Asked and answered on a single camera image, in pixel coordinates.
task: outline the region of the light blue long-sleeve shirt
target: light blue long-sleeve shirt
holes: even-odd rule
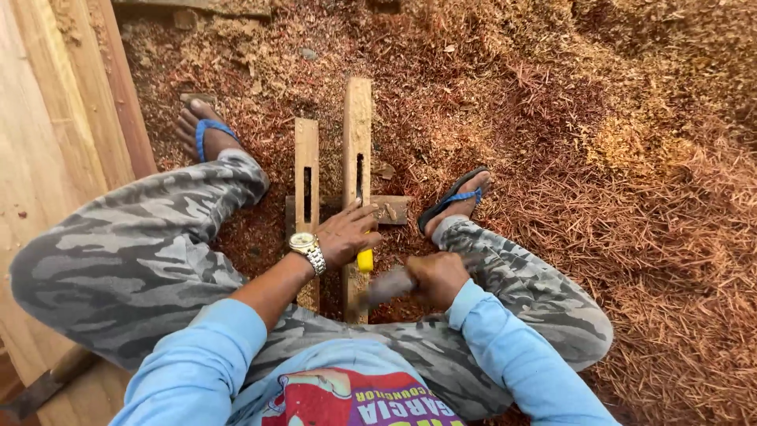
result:
[[[446,314],[532,424],[617,424],[555,349],[473,280]],[[260,316],[239,301],[206,306],[157,343],[111,424],[462,424],[405,359],[373,340],[311,346],[240,392],[266,335]]]

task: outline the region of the ground covered with sawdust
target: ground covered with sawdust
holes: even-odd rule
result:
[[[339,193],[346,79],[370,77],[373,161],[396,171],[373,192],[415,197],[415,218],[487,165],[476,220],[576,280],[615,325],[582,377],[619,420],[757,422],[753,0],[403,0],[399,14],[317,0],[190,30],[139,15],[121,13],[121,30],[158,167],[188,164],[173,119],[181,93],[205,92],[269,173],[262,205],[217,242],[245,274],[284,252],[293,117],[319,121],[321,192]],[[384,231],[378,270],[433,250],[414,226]],[[333,318],[339,297],[324,286]],[[397,299],[371,321],[423,314]]]

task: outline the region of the wristwatch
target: wristwatch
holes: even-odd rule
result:
[[[316,276],[326,272],[326,260],[318,245],[318,237],[314,234],[298,232],[292,235],[289,238],[289,248],[307,258],[316,271]]]

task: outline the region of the camouflage pants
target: camouflage pants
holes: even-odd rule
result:
[[[18,254],[11,265],[14,297],[59,333],[136,370],[161,337],[245,283],[207,243],[234,209],[256,204],[268,185],[252,157],[227,149],[217,161],[114,190]],[[445,219],[435,241],[444,250],[485,253],[479,285],[547,338],[574,369],[592,365],[609,349],[612,327],[597,304],[526,249],[460,217]],[[462,418],[496,415],[512,403],[443,317],[355,326],[295,305],[254,359],[248,383],[303,348],[336,337],[387,344]]]

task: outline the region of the yellow chisel handle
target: yellow chisel handle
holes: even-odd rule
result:
[[[357,253],[357,269],[364,274],[373,271],[373,250],[367,249]]]

